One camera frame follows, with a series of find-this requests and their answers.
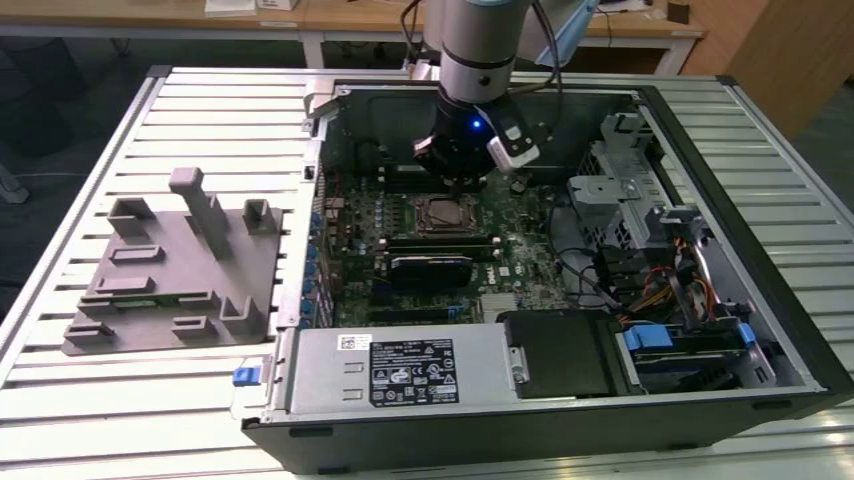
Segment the motherboard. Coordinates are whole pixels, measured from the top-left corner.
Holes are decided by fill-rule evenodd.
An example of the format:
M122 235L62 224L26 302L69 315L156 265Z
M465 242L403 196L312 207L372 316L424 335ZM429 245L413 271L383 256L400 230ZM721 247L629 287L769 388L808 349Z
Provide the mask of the motherboard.
M326 179L336 327L480 323L568 306L545 235L549 187L497 171L456 195L419 172Z

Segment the metal bracket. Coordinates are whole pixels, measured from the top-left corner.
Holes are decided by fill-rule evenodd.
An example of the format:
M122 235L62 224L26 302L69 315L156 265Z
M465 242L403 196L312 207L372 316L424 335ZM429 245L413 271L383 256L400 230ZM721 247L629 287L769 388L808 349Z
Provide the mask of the metal bracket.
M302 108L305 117L314 119L337 109L333 99L334 81L328 78L312 78L305 82L305 95L302 96Z
M575 200L588 205L612 205L640 198L640 189L633 180L604 175L569 178L569 191Z

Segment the black wire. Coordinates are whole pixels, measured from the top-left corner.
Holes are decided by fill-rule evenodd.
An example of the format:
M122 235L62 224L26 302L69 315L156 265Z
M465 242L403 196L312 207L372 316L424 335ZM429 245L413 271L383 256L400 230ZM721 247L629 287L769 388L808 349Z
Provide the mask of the black wire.
M533 8L533 14L536 15L536 21L543 30L543 35L545 36L545 42L548 43L548 51L551 53L551 75L548 79L543 83L533 83L531 85L525 85L523 87L517 87L509 90L511 95L516 95L520 93L531 93L549 87L552 84L555 85L555 89L557 90L557 101L555 102L555 112L553 118L551 119L551 125L548 126L551 132L560 121L560 116L563 115L563 78L560 77L560 58L557 55L557 40L555 37L555 31L551 28L551 22L548 21L548 15L545 14L545 9L543 5L539 3L539 0L533 0L531 4Z
M557 93L563 94L563 86L560 85L560 59L557 58L557 40L555 39L555 32L551 28L551 22L548 21L548 15L545 15L545 10L543 9L543 5L539 3L539 0L533 0L531 4L533 8L533 14L536 15L536 22L539 23L540 29L543 30L543 35L545 35L545 42L548 43L548 51L551 53L551 75L548 79L541 83L532 83L529 85L524 85L523 87L517 87L509 90L509 94L519 93L531 93L543 88L551 86L551 84L557 80Z
M601 15L604 15L604 23L608 26L608 48L611 48L611 44L613 43L613 33L611 32L611 14L601 10L601 8L596 7L596 10Z
M407 48L407 54L408 54L407 56L409 59L413 59L417 57L417 52L415 51L415 46L412 45L412 33L409 32L405 26L405 16L415 9L415 7L417 7L417 4L420 2L421 0L412 0L409 4L405 6L405 8L403 9L403 11L400 12L400 29L403 30L403 40L405 41L405 48Z
M584 276L584 272L591 268L596 268L596 267L593 267L592 265L587 265L584 268L581 268L581 276L577 278L577 302L581 301L581 297L585 295L584 281L581 280L581 277Z
M620 303L616 300L613 300L613 298L601 289L601 287L599 287L596 282L593 282L587 277L584 277L584 275L581 275L581 273L572 267L572 265L567 263L565 260L563 260L563 257L560 257L556 253L555 245L551 239L551 220L553 218L555 208L556 208L556 205L552 205L551 209L548 210L548 218L545 220L545 240L548 241L548 250L551 251L557 261L560 262L563 269L567 270L572 275L575 275L579 281L584 282L587 285L592 287L593 292L596 292L596 295L599 295L599 297L604 301L604 304L616 312L623 313L625 311L625 307L623 307L623 305L620 305Z
M417 8L419 7L420 7L420 4L416 3L415 4L415 11L412 12L412 28L409 28L409 40L412 40L412 37L415 37L415 24L417 23ZM423 43L424 43L424 36L421 35L421 45L419 45L417 49L415 50L415 58L412 58L413 62L417 60L417 52L421 51Z
M591 249L584 248L584 247L565 247L565 248L561 248L555 255L563 255L565 252L577 252L577 253L581 253L581 254L587 255L588 257L592 257L592 256L596 255L596 252L593 252Z

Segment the slotted metal table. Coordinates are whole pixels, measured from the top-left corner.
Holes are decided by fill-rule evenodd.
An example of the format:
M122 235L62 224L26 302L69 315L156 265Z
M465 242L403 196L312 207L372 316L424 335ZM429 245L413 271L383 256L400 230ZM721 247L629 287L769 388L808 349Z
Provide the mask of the slotted metal table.
M66 357L58 350L112 228L116 198L181 208L174 167L205 172L224 208L265 198L297 224L300 178L318 142L302 129L316 86L403 80L399 71L158 69L145 79L92 175L0 327L4 479L292 478L240 433L262 387L236 390L234 368L273 344ZM520 75L533 80L533 74ZM565 76L567 83L655 85L848 370L854 369L854 217L737 86L709 77ZM689 198L675 169L683 198ZM276 278L304 249L281 237ZM288 292L274 285L272 315ZM359 478L848 478L854 404L761 425L705 449L368 472Z

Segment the warning label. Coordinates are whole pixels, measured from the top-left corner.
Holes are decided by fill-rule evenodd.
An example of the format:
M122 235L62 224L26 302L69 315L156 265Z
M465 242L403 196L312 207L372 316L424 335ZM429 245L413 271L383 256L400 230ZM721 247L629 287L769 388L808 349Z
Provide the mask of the warning label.
M403 407L459 403L453 342L371 343L371 404Z

